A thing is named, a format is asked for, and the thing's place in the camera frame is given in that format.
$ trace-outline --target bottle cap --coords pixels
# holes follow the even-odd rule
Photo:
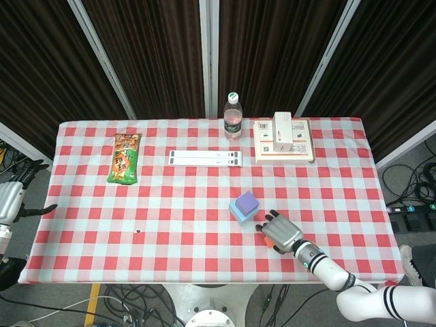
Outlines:
[[[239,102],[239,95],[236,92],[229,93],[228,96],[229,104],[237,104]]]

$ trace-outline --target black curtain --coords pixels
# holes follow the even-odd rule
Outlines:
[[[0,121],[49,157],[64,121],[127,115],[66,1],[0,1]]]
[[[361,117],[378,161],[436,119],[436,1],[363,1],[305,116]]]
[[[198,0],[84,0],[139,119],[204,117]]]
[[[345,3],[221,0],[218,117],[231,91],[244,116],[295,113]]]

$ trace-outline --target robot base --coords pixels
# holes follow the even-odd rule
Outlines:
[[[258,284],[232,284],[216,288],[192,284],[164,284],[176,314],[186,327],[244,327],[245,311]]]

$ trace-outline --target sneaker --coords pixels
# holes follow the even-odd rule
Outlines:
[[[411,256],[411,247],[409,245],[400,246],[401,261],[403,263],[404,272],[409,279],[410,285],[422,286],[422,278],[418,269],[414,264],[414,260]]]

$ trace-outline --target white box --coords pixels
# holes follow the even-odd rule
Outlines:
[[[291,151],[292,137],[292,118],[290,112],[275,112],[272,119],[272,136],[275,152]]]
[[[274,151],[272,121],[255,121],[253,133],[255,162],[257,164],[283,164],[287,162],[307,164],[315,161],[315,151],[307,119],[296,118],[292,120],[294,142],[288,152]]]

